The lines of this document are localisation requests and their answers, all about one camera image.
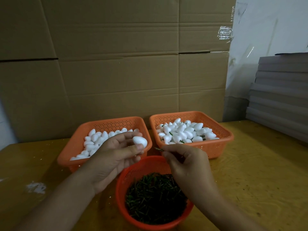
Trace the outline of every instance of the right hand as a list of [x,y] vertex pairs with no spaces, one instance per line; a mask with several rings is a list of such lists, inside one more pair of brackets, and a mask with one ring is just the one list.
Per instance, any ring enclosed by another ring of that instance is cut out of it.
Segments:
[[[166,145],[162,149],[164,150],[162,155],[170,165],[175,181],[195,205],[198,205],[205,196],[219,194],[206,152],[182,144]],[[184,163],[181,164],[172,152],[184,156]]]

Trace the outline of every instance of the red plastic colander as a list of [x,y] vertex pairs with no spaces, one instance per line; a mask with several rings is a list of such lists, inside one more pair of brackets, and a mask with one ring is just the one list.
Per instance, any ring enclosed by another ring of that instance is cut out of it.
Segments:
[[158,172],[160,174],[171,174],[171,169],[166,162],[165,158],[162,156],[147,156],[145,158],[142,158],[138,163],[126,168],[122,171],[115,190],[115,196],[116,201],[118,204],[118,207],[120,209],[120,212],[124,216],[124,218],[132,223],[133,225],[137,226],[140,229],[145,230],[164,230],[164,229],[171,229],[178,225],[181,221],[185,220],[186,217],[190,214],[194,204],[187,200],[187,206],[184,210],[183,214],[176,220],[163,224],[163,225],[148,225],[141,223],[134,218],[132,218],[126,207],[125,207],[125,195],[127,192],[127,189],[131,186],[131,184],[134,182],[134,179],[139,180],[144,175]]

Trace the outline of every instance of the yellow table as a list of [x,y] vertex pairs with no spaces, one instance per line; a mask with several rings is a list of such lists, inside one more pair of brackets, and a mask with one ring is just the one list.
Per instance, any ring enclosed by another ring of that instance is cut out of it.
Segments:
[[[235,136],[221,157],[210,160],[222,194],[270,230],[308,230],[307,144],[249,120],[222,125]],[[70,174],[56,163],[67,141],[12,144],[1,151],[1,230],[10,230]],[[45,193],[29,190],[31,183],[45,184]],[[114,193],[115,181],[93,199],[74,230],[138,231],[119,213]],[[194,207],[174,230],[218,229]]]

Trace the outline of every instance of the forearm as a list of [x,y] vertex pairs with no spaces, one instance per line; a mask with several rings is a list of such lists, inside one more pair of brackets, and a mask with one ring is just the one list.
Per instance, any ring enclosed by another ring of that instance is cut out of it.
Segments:
[[71,230],[95,195],[77,172],[61,183],[15,230]]
[[205,195],[196,206],[221,231],[266,231],[221,195]]

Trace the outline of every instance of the red basket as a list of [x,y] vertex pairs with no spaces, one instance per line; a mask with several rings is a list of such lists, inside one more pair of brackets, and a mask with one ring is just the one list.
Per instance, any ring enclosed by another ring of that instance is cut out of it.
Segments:
[[177,118],[181,118],[181,121],[191,120],[191,122],[203,123],[204,127],[211,128],[213,130],[213,133],[215,133],[217,137],[220,138],[218,140],[206,140],[195,143],[184,143],[189,146],[202,149],[207,153],[210,159],[219,157],[224,151],[227,142],[230,142],[234,139],[234,136],[230,131],[228,131],[218,122],[214,121],[212,118],[202,112],[189,111],[178,113],[164,113],[150,116],[150,124],[153,130],[155,141],[160,148],[166,144],[160,140],[158,133],[156,132],[156,126],[158,126],[159,124],[164,124],[166,122],[174,122]]
[[132,223],[133,225],[137,226],[140,229],[145,230],[164,230],[164,229],[171,229],[178,225],[181,221],[185,220],[186,217],[190,214],[194,204],[187,201],[186,209],[184,210],[183,214],[176,220],[163,224],[163,225],[148,225],[141,223],[134,218],[132,218],[126,207],[125,207],[125,196],[128,188],[134,182],[134,179],[139,180],[144,175],[148,175],[150,173],[158,172],[160,174],[171,174],[171,169],[162,156],[148,156],[141,159],[138,163],[133,164],[132,166],[126,168],[120,174],[118,179],[116,190],[115,190],[115,198],[120,209],[120,212],[124,216],[124,218]]
[[152,140],[147,127],[141,117],[125,117],[86,122],[80,125],[58,156],[58,164],[61,166],[69,167],[71,172],[75,172],[79,166],[88,160],[88,158],[78,160],[70,159],[71,157],[76,156],[80,154],[81,151],[83,151],[84,137],[88,135],[90,130],[95,129],[97,132],[110,132],[119,129],[121,130],[123,127],[127,128],[128,130],[134,130],[138,128],[142,133],[142,136],[148,141],[148,145],[144,149],[144,154],[141,155],[141,157],[145,157],[147,155],[147,151],[152,147]]

